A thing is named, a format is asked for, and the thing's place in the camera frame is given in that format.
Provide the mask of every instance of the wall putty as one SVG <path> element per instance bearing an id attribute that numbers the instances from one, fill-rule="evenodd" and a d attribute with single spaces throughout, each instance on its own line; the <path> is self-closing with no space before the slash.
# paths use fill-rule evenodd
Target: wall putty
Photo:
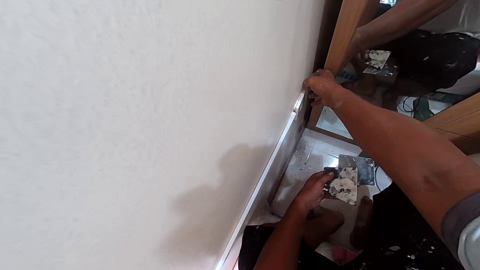
<path id="1" fill-rule="evenodd" d="M 212 269 L 321 0 L 4 0 L 0 269 Z"/>

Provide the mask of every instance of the mirror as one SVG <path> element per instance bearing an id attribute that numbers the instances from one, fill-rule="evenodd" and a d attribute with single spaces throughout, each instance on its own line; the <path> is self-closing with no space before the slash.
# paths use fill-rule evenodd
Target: mirror
<path id="1" fill-rule="evenodd" d="M 480 89 L 480 1 L 370 0 L 337 81 L 424 121 Z M 316 125 L 351 138 L 324 107 Z"/>

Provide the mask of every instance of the gray sleeve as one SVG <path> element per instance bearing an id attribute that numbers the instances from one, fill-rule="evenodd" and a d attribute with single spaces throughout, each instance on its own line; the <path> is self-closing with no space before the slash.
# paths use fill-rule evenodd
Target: gray sleeve
<path id="1" fill-rule="evenodd" d="M 466 270 L 480 269 L 480 217 L 463 229 L 458 242 L 458 257 Z"/>
<path id="2" fill-rule="evenodd" d="M 442 220 L 442 237 L 467 270 L 480 270 L 480 192 L 455 204 Z"/>

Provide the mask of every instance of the textured plaster wall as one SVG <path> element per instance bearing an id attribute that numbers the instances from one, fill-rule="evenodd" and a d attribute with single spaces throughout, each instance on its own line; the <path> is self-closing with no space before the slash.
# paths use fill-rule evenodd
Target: textured plaster wall
<path id="1" fill-rule="evenodd" d="M 212 269 L 321 0 L 3 0 L 0 269 Z"/>

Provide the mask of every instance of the forearm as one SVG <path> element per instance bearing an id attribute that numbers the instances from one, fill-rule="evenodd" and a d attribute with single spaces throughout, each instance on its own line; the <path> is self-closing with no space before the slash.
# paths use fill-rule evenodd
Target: forearm
<path id="1" fill-rule="evenodd" d="M 359 27 L 354 38 L 371 49 L 401 37 L 448 10 L 458 0 L 403 0 L 382 16 Z"/>
<path id="2" fill-rule="evenodd" d="M 290 205 L 260 253 L 255 270 L 295 270 L 297 268 L 306 214 Z"/>
<path id="3" fill-rule="evenodd" d="M 338 115 L 359 147 L 405 192 L 439 234 L 444 214 L 480 190 L 480 167 L 421 122 L 374 106 L 338 86 Z"/>

